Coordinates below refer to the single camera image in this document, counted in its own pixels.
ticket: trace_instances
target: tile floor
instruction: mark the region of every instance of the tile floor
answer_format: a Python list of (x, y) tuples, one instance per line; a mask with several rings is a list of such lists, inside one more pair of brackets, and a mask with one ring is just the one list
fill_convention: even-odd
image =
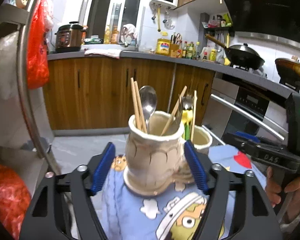
[[(55, 137), (52, 143), (52, 151), (61, 167), (62, 173), (69, 173), (81, 164), (87, 164), (94, 155), (101, 154), (108, 142), (113, 142), (116, 155), (124, 154), (126, 146), (126, 134), (108, 136), (78, 136)], [(96, 213), (101, 218), (102, 191), (91, 198)], [(73, 223), (72, 237), (78, 239), (77, 227)]]

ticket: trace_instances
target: wok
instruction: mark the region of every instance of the wok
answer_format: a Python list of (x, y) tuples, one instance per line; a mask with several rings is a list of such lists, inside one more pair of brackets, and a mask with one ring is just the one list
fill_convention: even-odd
[(275, 65), (280, 79), (280, 84), (291, 85), (295, 87), (297, 92), (300, 91), (300, 63), (298, 58), (288, 59), (288, 58), (277, 58), (275, 60)]
[(252, 68), (254, 70), (263, 66), (265, 61), (259, 56), (259, 54), (252, 48), (248, 47), (246, 43), (243, 45), (232, 45), (227, 48), (222, 42), (213, 38), (209, 34), (205, 37), (221, 46), (226, 53), (227, 58), (231, 61), (232, 65), (238, 65), (240, 67)]

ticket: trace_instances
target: electric pressure cooker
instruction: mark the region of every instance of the electric pressure cooker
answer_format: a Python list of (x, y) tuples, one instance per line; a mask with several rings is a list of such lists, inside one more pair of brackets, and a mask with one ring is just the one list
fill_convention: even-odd
[(56, 52), (73, 52), (80, 51), (82, 44), (82, 36), (85, 30), (79, 22), (69, 22), (62, 25), (56, 33)]

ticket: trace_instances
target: oven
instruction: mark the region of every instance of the oven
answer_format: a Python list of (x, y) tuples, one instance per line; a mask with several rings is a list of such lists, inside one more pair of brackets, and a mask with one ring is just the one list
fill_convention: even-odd
[(220, 144), (226, 133), (245, 132), (287, 143), (286, 111), (261, 93), (215, 78), (202, 125)]

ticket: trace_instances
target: human hand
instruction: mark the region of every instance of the human hand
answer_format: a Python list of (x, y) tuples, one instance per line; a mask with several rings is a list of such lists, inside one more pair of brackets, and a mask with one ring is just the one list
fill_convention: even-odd
[[(281, 197), (278, 195), (282, 191), (281, 187), (272, 179), (273, 170), (271, 167), (267, 169), (267, 185), (266, 194), (271, 201), (272, 207), (281, 202)], [(289, 221), (293, 221), (300, 213), (300, 177), (290, 182), (284, 192), (294, 192), (293, 198), (288, 206), (287, 215)]]

